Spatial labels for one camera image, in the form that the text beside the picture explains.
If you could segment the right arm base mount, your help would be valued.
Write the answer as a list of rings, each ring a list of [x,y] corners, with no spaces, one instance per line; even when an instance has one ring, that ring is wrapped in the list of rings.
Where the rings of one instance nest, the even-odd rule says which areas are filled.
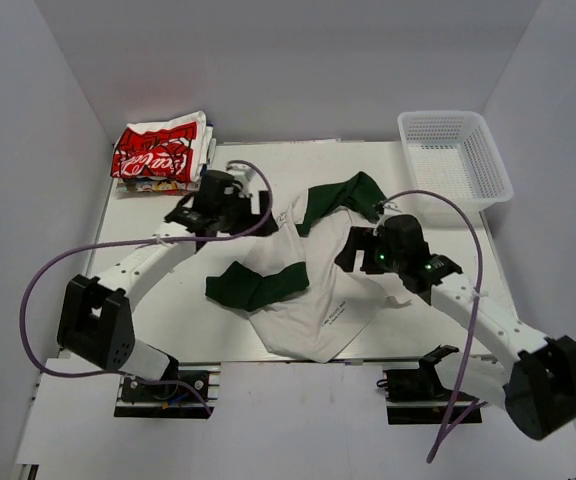
[[[435,366],[459,349],[438,346],[414,367],[386,368],[376,382],[385,394],[387,422],[391,426],[440,425],[451,391],[440,382]]]

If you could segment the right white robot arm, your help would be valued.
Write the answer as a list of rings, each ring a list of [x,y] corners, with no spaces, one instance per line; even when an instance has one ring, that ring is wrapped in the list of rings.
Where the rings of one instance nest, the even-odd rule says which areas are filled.
[[[503,409],[533,440],[576,419],[576,341],[554,339],[476,292],[457,263],[431,252],[414,216],[388,216],[375,228],[351,228],[335,262],[351,272],[358,255],[362,272],[397,275],[408,292],[472,328],[495,358],[468,360],[459,348],[440,345],[422,356],[417,368],[389,370],[378,381],[390,401],[444,401],[459,382],[460,398]]]

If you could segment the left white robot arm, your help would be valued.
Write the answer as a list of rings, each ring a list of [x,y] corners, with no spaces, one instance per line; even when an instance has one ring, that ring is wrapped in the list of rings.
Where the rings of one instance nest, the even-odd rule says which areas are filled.
[[[235,160],[208,170],[198,191],[181,199],[146,240],[94,277],[75,276],[67,285],[57,332],[60,347],[104,373],[136,377],[156,398],[179,387],[179,362],[138,340],[132,314],[143,297],[169,272],[208,243],[275,232],[269,185],[252,194],[261,177],[250,162]]]

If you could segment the white green raglan t-shirt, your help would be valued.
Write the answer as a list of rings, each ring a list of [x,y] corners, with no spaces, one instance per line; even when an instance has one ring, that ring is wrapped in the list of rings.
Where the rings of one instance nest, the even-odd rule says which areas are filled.
[[[242,261],[206,280],[206,296],[242,310],[270,353],[325,363],[387,308],[404,302],[335,262],[354,227],[373,228],[385,195],[366,173],[298,194]]]

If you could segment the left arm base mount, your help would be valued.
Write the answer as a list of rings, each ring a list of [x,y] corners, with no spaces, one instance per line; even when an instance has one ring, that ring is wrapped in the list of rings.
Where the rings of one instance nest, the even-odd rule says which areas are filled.
[[[114,408],[117,418],[137,419],[208,419],[219,393],[219,365],[188,365],[178,371],[178,378],[194,388],[198,398],[185,386],[145,385],[133,377],[123,377]]]

